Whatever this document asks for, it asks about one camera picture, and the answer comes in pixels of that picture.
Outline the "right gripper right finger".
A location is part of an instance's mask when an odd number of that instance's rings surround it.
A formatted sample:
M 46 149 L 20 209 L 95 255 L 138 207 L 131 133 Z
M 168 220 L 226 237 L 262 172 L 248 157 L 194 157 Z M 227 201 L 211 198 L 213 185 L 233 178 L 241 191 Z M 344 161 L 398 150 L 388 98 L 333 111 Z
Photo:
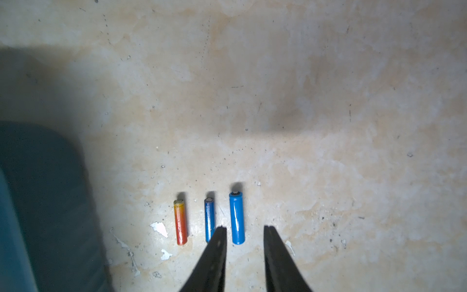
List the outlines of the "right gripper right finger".
M 263 245 L 266 291 L 312 292 L 312 289 L 300 274 L 275 227 L 264 226 Z

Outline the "blue AAA battery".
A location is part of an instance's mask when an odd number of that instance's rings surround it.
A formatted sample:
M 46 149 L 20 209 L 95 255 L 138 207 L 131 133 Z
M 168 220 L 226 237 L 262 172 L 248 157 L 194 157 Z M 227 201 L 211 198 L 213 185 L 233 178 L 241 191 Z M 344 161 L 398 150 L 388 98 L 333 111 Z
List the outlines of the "blue AAA battery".
M 205 237 L 206 237 L 206 242 L 209 243 L 216 229 L 215 202 L 213 198 L 208 197 L 204 200 L 204 213 L 205 213 Z

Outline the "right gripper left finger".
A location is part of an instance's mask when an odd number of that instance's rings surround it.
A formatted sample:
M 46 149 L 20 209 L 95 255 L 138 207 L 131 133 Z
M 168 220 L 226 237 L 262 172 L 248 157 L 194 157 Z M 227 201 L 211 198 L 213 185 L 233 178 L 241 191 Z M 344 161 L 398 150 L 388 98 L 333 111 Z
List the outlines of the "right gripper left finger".
M 217 227 L 180 292 L 223 292 L 227 256 L 227 229 Z

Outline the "teal plastic storage box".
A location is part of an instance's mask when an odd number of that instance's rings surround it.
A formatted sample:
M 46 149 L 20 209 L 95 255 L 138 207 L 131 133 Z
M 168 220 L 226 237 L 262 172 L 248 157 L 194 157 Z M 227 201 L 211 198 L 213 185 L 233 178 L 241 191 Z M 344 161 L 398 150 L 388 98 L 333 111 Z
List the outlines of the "teal plastic storage box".
M 81 157 L 35 124 L 1 123 L 1 290 L 109 291 Z

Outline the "red orange AAA battery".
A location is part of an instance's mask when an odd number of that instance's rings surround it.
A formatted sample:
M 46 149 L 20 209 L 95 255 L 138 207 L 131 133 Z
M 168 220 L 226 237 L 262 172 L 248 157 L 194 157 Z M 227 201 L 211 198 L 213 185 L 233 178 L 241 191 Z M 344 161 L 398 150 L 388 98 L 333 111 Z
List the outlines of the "red orange AAA battery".
M 179 246 L 187 243 L 187 219 L 186 207 L 184 200 L 177 199 L 174 201 L 174 215 L 175 215 L 175 228 L 176 228 L 176 241 Z

